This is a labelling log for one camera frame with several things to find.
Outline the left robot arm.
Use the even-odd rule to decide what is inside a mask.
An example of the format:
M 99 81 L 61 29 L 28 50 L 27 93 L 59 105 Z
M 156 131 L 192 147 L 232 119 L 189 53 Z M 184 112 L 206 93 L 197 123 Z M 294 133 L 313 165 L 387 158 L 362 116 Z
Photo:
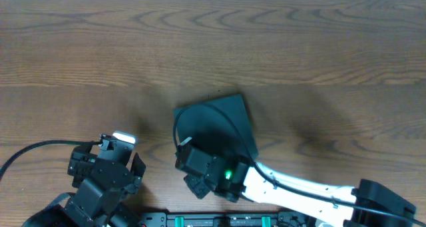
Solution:
M 71 153 L 67 174 L 75 193 L 57 196 L 24 226 L 139 226 L 140 220 L 122 201 L 140 188 L 146 165 L 139 155 L 131 158 L 135 137 L 114 132 L 103 134 L 100 152 L 92 144 L 80 144 Z

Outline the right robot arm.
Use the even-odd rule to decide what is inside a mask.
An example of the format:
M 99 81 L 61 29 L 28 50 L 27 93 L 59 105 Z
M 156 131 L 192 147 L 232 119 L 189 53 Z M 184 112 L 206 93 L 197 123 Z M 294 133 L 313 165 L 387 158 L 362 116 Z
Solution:
M 412 203 L 372 180 L 362 179 L 357 187 L 327 185 L 276 172 L 245 156 L 221 156 L 191 144 L 176 150 L 175 167 L 187 174 L 198 198 L 213 192 L 231 202 L 273 204 L 331 226 L 424 225 L 415 219 Z

